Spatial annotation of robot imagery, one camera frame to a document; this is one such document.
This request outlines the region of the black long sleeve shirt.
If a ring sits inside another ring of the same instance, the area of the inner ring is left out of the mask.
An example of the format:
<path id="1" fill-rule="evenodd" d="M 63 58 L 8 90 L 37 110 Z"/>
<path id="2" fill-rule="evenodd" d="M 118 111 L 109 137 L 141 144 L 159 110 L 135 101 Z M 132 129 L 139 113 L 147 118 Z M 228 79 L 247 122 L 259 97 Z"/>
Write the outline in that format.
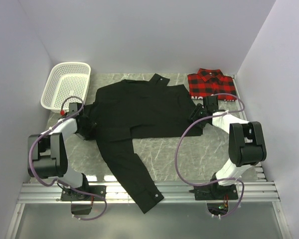
<path id="1" fill-rule="evenodd" d="M 143 213 L 163 195 L 134 152 L 133 139 L 202 135 L 189 119 L 195 107 L 184 85 L 170 86 L 158 74 L 149 81 L 124 79 L 101 87 L 95 101 L 84 107 L 87 138 L 96 141 L 110 171 Z"/>

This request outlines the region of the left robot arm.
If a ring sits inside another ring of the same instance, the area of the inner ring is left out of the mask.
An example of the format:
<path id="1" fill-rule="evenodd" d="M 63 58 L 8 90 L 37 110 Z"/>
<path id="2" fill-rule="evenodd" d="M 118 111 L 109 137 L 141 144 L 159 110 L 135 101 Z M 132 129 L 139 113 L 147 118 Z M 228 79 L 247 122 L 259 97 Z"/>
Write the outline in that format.
<path id="1" fill-rule="evenodd" d="M 86 175 L 69 166 L 65 141 L 78 130 L 76 118 L 66 117 L 40 134 L 28 137 L 28 174 L 41 185 L 61 184 L 78 200 L 95 197 Z"/>

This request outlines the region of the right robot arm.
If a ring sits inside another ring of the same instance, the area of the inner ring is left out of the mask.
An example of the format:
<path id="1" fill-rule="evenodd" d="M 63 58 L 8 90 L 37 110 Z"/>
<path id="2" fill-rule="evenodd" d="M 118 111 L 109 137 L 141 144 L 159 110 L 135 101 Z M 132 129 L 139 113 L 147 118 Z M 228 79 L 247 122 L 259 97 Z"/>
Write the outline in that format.
<path id="1" fill-rule="evenodd" d="M 258 121 L 239 119 L 224 110 L 219 110 L 217 106 L 198 104 L 189 120 L 195 122 L 204 117 L 209 118 L 198 123 L 200 128 L 210 124 L 229 134 L 229 159 L 215 173 L 215 180 L 218 182 L 209 187 L 210 195 L 215 199 L 221 199 L 227 193 L 227 186 L 234 184 L 234 179 L 266 159 L 263 130 Z"/>

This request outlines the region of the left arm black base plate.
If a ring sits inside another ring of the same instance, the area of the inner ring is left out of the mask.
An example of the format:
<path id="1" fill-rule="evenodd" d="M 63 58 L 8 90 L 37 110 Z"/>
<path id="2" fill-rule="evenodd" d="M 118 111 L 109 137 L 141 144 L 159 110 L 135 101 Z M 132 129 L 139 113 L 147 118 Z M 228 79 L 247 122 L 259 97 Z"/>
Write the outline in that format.
<path id="1" fill-rule="evenodd" d="M 90 186 L 88 195 L 78 193 L 71 189 L 63 188 L 60 201 L 64 202 L 74 202 L 74 201 L 102 201 L 106 196 L 106 186 L 96 185 Z"/>

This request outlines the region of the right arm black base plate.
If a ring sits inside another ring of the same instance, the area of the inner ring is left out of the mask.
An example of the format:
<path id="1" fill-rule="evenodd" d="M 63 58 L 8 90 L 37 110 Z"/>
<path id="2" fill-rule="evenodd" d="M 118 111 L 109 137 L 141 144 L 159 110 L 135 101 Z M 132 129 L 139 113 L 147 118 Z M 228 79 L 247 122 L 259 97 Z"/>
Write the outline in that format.
<path id="1" fill-rule="evenodd" d="M 220 186 L 219 184 L 211 184 L 207 186 L 196 187 L 189 190 L 189 193 L 194 194 L 194 198 L 197 201 L 206 200 L 238 200 L 238 193 L 236 186 Z"/>

